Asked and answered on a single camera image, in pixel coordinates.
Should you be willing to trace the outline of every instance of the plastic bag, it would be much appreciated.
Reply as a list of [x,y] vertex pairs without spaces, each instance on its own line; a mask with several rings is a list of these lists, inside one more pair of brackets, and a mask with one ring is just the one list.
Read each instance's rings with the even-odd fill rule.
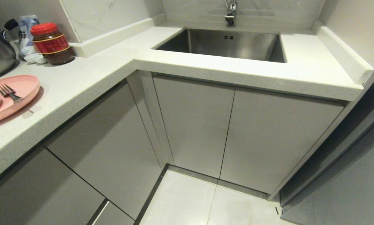
[[30,29],[32,26],[40,23],[35,15],[23,16],[19,18],[19,58],[23,59],[27,55],[37,53],[33,45],[33,35],[30,33]]

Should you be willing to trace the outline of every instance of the red lid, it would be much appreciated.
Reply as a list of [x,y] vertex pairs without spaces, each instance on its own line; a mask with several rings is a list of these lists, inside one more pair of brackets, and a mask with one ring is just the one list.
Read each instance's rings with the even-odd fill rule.
[[33,36],[43,35],[43,34],[49,34],[58,31],[57,24],[55,23],[43,23],[32,26],[30,33],[33,34]]

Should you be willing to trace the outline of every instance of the kitchen sink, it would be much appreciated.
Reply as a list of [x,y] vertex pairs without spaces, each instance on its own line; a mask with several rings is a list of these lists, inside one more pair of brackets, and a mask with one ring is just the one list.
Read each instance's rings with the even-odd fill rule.
[[157,50],[285,63],[278,34],[186,29]]

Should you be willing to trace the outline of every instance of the lower cabinet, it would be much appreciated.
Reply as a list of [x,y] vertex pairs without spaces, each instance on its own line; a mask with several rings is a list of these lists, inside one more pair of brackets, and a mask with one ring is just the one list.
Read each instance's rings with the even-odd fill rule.
[[111,202],[107,202],[92,225],[133,225],[134,220],[128,217]]
[[219,178],[234,88],[154,77],[176,166]]
[[273,193],[343,106],[237,88],[221,179]]
[[161,173],[127,84],[119,84],[43,145],[133,219]]
[[103,201],[104,196],[39,148],[0,179],[0,225],[83,225]]

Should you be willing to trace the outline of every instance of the white tile floor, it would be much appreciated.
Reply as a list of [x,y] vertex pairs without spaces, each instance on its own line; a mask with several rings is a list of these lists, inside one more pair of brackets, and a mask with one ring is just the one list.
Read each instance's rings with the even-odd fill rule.
[[140,225],[293,225],[268,202],[210,182],[167,171]]

